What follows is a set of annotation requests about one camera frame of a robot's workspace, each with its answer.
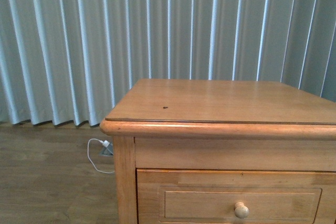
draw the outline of charging cable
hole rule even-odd
[[[112,173],[114,173],[114,171],[112,171],[112,172],[104,172],[104,171],[102,171],[102,170],[98,170],[97,168],[96,168],[96,166],[95,166],[95,164],[93,163],[93,161],[91,160],[91,158],[90,158],[90,154],[89,154],[89,145],[90,145],[90,142],[92,141],[92,140],[96,140],[96,141],[99,141],[111,154],[113,154],[107,147],[110,145],[110,142],[109,141],[107,141],[107,140],[105,140],[105,141],[102,141],[102,140],[99,140],[99,139],[96,139],[96,138],[91,138],[89,141],[88,141],[88,158],[89,158],[89,161],[92,163],[92,165],[94,166],[94,168],[97,170],[97,171],[99,171],[99,172],[101,172],[101,173],[107,173],[107,174],[112,174]]]

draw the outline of nightstand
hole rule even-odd
[[[278,82],[140,80],[101,122],[120,224],[336,219],[336,104]]]

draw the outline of drawer front panel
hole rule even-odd
[[[135,138],[137,168],[336,170],[336,141]]]
[[[292,188],[160,188],[160,221],[238,222],[234,205],[242,202],[248,223],[314,222],[321,189]]]
[[[334,173],[138,169],[139,224],[334,224]],[[238,218],[235,204],[248,208]]]

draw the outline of drawer knob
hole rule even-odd
[[[244,203],[242,203],[242,202],[235,203],[235,215],[238,218],[244,219],[244,218],[246,218],[248,216],[249,213],[250,213],[250,211],[244,205]]]

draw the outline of wooden floor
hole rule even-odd
[[[115,175],[86,152],[109,138],[86,128],[0,125],[0,223],[118,223]],[[92,160],[113,170],[101,149]]]

